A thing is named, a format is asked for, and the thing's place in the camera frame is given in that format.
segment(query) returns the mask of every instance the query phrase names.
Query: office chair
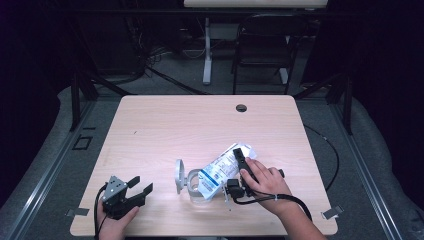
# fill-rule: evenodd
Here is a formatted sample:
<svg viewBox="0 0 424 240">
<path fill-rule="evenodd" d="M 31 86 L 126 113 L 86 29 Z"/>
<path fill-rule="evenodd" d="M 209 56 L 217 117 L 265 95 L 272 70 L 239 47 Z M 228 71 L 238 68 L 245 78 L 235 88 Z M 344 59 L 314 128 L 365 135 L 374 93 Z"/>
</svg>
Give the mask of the office chair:
<svg viewBox="0 0 424 240">
<path fill-rule="evenodd" d="M 256 14 L 244 19 L 237 31 L 231 73 L 236 94 L 238 67 L 289 69 L 284 94 L 287 94 L 299 40 L 308 28 L 306 19 L 293 15 Z"/>
</svg>

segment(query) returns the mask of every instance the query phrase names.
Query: person's left hand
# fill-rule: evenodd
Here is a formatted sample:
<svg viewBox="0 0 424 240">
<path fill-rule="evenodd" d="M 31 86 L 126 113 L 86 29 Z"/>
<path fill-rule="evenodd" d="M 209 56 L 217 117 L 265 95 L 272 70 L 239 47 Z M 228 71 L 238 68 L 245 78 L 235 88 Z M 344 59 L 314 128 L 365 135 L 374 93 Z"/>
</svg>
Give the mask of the person's left hand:
<svg viewBox="0 0 424 240">
<path fill-rule="evenodd" d="M 99 239 L 100 240 L 121 240 L 125 238 L 125 228 L 127 225 L 134 219 L 137 215 L 139 207 L 134 207 L 129 211 L 125 216 L 123 216 L 119 220 L 115 220 L 112 218 L 106 217 L 106 213 L 103 212 L 103 204 L 102 201 L 99 200 L 99 204 L 97 205 L 97 223 L 98 226 L 102 224 L 104 219 L 102 228 L 100 229 Z"/>
</svg>

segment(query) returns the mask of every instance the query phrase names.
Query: hand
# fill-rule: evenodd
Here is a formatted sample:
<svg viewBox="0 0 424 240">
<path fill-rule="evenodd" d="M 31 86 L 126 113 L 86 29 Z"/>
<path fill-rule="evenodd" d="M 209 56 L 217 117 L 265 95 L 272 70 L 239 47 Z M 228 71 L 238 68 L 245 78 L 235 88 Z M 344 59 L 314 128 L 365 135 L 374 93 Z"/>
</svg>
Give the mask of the hand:
<svg viewBox="0 0 424 240">
<path fill-rule="evenodd" d="M 97 206 L 97 223 L 99 226 L 103 225 L 100 229 L 99 239 L 100 240 L 121 240 L 125 238 L 125 228 L 127 225 L 134 219 L 137 215 L 139 207 L 134 207 L 129 211 L 125 216 L 123 216 L 119 220 L 115 220 L 112 218 L 106 217 L 106 213 L 103 212 L 103 203 L 99 200 L 99 204 Z"/>
<path fill-rule="evenodd" d="M 246 158 L 246 163 L 252 170 L 258 182 L 256 182 L 245 169 L 240 170 L 240 174 L 243 179 L 246 181 L 247 185 L 252 190 L 256 190 L 263 193 L 269 194 L 287 194 L 292 195 L 289 187 L 287 186 L 286 181 L 281 176 L 280 172 L 272 167 L 270 169 L 266 168 L 262 163 L 257 160 Z M 255 198 L 265 197 L 265 195 L 257 193 Z M 296 205 L 293 202 L 287 200 L 267 200 L 259 202 L 265 209 L 271 213 L 280 216 L 283 214 L 284 210 L 290 205 Z"/>
</svg>

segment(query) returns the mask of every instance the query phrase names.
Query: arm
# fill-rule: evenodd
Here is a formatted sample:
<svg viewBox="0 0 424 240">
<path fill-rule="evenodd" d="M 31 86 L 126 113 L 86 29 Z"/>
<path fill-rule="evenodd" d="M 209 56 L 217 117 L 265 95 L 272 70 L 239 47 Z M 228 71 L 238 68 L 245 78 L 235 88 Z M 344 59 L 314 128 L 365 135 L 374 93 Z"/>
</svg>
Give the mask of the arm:
<svg viewBox="0 0 424 240">
<path fill-rule="evenodd" d="M 240 174 L 251 189 L 263 193 L 292 195 L 276 168 L 267 169 L 259 161 L 250 158 L 246 158 L 246 163 L 259 182 L 253 180 L 245 169 L 241 169 Z M 279 199 L 262 201 L 260 204 L 280 219 L 291 239 L 326 239 L 296 203 Z"/>
<path fill-rule="evenodd" d="M 103 211 L 102 201 L 97 205 L 97 222 L 100 228 L 100 240 L 121 240 L 125 238 L 125 228 L 134 219 L 139 211 L 139 207 L 134 207 L 119 220 L 111 219 Z"/>
</svg>

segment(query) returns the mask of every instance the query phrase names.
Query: person's right hand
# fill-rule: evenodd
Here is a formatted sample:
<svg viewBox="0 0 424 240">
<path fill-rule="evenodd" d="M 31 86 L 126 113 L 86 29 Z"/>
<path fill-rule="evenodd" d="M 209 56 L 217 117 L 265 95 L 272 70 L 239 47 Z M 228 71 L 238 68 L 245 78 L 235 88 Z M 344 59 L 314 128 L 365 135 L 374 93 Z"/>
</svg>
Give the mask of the person's right hand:
<svg viewBox="0 0 424 240">
<path fill-rule="evenodd" d="M 289 187 L 287 186 L 286 181 L 280 172 L 272 167 L 270 169 L 266 168 L 262 163 L 257 160 L 246 158 L 246 163 L 252 170 L 258 182 L 256 182 L 245 169 L 240 170 L 240 174 L 243 179 L 246 181 L 247 185 L 252 190 L 259 191 L 262 193 L 269 194 L 287 194 L 292 195 Z M 256 193 L 255 198 L 265 197 L 266 195 Z M 271 213 L 280 216 L 283 214 L 284 210 L 290 205 L 296 205 L 296 203 L 279 199 L 275 200 L 266 200 L 259 202 L 265 209 Z"/>
</svg>

